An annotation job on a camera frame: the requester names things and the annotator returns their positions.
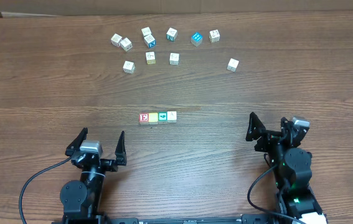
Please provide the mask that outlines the yellow-sided anchor block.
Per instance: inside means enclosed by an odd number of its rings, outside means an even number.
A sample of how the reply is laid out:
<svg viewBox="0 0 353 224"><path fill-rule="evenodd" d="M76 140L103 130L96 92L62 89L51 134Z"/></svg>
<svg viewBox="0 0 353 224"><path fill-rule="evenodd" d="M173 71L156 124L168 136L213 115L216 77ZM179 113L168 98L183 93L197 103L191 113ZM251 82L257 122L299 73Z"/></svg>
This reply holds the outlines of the yellow-sided anchor block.
<svg viewBox="0 0 353 224"><path fill-rule="evenodd" d="M231 58L229 60L229 63L227 65L227 70L230 70L232 72L236 72L236 69L238 67L239 61L235 60L234 58Z"/></svg>

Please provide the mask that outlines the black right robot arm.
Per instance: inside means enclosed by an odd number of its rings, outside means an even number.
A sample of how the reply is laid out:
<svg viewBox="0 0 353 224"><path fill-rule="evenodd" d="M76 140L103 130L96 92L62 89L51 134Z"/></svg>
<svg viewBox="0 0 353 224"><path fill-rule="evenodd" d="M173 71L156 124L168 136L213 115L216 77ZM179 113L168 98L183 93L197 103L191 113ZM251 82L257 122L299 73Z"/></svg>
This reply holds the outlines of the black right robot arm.
<svg viewBox="0 0 353 224"><path fill-rule="evenodd" d="M248 203L262 213L242 215L242 223L328 223L309 185L313 156L299 147L309 126L305 119L294 117L288 120L283 117L281 130L271 131L254 112L250 113L246 140L257 142L254 149L264 153L269 169L255 179L247 193ZM261 208L251 200L254 186L271 172L278 189L275 211Z"/></svg>

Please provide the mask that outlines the blue-sided wooden block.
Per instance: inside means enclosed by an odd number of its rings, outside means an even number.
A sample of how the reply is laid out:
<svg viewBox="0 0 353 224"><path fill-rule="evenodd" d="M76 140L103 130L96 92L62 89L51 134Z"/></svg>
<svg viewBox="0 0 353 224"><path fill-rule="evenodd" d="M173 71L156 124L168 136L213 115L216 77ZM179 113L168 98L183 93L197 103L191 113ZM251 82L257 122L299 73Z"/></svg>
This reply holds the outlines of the blue-sided wooden block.
<svg viewBox="0 0 353 224"><path fill-rule="evenodd" d="M167 112L167 122L168 123L176 123L177 122L177 112L176 111L168 111Z"/></svg>

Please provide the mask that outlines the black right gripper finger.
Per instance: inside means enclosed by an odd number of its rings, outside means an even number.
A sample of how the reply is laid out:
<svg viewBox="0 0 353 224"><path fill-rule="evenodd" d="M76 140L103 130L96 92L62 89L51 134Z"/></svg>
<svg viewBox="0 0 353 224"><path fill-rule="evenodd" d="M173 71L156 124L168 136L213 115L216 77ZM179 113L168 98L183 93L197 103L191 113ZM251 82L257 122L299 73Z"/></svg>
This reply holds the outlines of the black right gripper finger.
<svg viewBox="0 0 353 224"><path fill-rule="evenodd" d="M282 135L285 136L285 135L291 134L292 128L293 128L293 122L288 120L288 119L286 119L285 117L282 117L281 118L281 132L282 132Z"/></svg>
<svg viewBox="0 0 353 224"><path fill-rule="evenodd" d="M246 135L246 141L258 140L266 134L266 128L259 119L259 117L251 112L249 115L248 129Z"/></svg>

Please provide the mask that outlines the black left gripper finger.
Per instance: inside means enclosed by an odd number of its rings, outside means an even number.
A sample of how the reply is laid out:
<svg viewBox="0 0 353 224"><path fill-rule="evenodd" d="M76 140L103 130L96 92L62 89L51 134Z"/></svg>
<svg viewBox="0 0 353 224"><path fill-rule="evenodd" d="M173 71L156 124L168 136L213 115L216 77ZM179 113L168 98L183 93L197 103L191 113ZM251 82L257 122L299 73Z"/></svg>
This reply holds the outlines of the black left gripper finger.
<svg viewBox="0 0 353 224"><path fill-rule="evenodd" d="M86 140L88 134L88 128L83 128L79 135L67 146L65 150L66 156L72 156L76 151L80 150L82 142Z"/></svg>
<svg viewBox="0 0 353 224"><path fill-rule="evenodd" d="M118 166L125 166L127 164L124 131L122 131L120 134L120 138L118 140L118 144L115 149L115 156L116 156L116 164Z"/></svg>

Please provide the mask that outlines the yellow-topped wooden block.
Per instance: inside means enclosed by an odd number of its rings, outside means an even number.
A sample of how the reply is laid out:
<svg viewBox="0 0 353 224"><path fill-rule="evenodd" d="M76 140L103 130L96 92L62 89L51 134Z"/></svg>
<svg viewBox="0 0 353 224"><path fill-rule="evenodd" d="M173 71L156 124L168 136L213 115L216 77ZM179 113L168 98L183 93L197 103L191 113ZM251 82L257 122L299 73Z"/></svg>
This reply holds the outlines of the yellow-topped wooden block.
<svg viewBox="0 0 353 224"><path fill-rule="evenodd" d="M148 122L149 124L158 124L159 122L158 113L149 113Z"/></svg>

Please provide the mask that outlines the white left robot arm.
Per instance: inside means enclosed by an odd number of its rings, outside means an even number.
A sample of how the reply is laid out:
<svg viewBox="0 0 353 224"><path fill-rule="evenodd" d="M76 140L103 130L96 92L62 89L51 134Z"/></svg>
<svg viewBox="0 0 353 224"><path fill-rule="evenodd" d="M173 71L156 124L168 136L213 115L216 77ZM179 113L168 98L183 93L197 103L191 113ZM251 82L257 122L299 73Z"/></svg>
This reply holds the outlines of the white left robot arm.
<svg viewBox="0 0 353 224"><path fill-rule="evenodd" d="M100 141L87 139L88 129L67 146L65 155L82 170L79 180L67 182L60 191L64 208L62 223L110 223L104 212L99 212L101 193L107 172L116 172L127 164L125 132L122 131L115 149L114 159L103 159Z"/></svg>

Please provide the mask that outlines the red letter E block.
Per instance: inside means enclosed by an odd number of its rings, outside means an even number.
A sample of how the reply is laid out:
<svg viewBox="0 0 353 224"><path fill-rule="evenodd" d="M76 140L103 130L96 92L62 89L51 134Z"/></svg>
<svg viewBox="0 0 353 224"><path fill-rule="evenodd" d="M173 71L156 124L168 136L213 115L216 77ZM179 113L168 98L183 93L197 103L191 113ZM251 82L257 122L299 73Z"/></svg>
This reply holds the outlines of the red letter E block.
<svg viewBox="0 0 353 224"><path fill-rule="evenodd" d="M149 124L149 114L148 113L140 113L139 114L139 123L141 125Z"/></svg>

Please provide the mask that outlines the green number 4 block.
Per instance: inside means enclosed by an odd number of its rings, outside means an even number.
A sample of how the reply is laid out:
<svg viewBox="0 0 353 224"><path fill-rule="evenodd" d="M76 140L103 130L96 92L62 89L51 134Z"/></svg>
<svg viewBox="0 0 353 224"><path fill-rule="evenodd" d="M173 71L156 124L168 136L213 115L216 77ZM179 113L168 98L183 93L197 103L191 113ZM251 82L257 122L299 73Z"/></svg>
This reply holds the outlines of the green number 4 block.
<svg viewBox="0 0 353 224"><path fill-rule="evenodd" d="M158 123L166 123L167 122L167 112L160 111L158 113Z"/></svg>

